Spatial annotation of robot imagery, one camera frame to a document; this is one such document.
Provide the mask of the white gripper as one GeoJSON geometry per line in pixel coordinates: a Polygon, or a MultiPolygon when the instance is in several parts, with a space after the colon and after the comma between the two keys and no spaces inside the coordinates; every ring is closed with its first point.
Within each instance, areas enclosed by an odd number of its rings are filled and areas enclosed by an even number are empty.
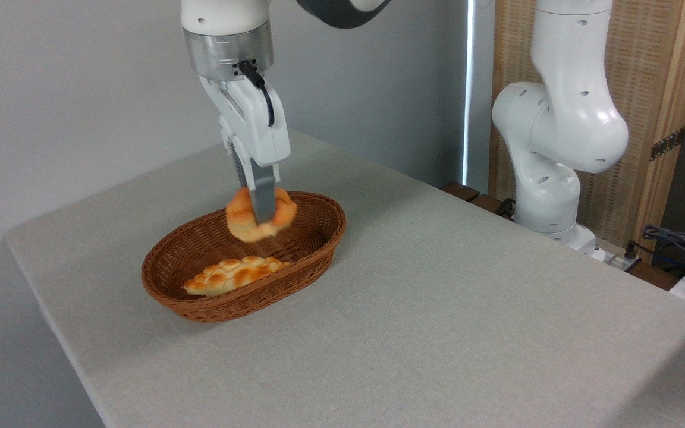
{"type": "Polygon", "coordinates": [[[237,137],[227,138],[227,151],[237,171],[240,187],[250,189],[256,223],[271,221],[276,214],[278,167],[291,154],[282,101],[266,84],[274,124],[269,125],[269,108],[265,95],[246,78],[234,81],[199,79],[207,95],[230,130],[237,137]]]}

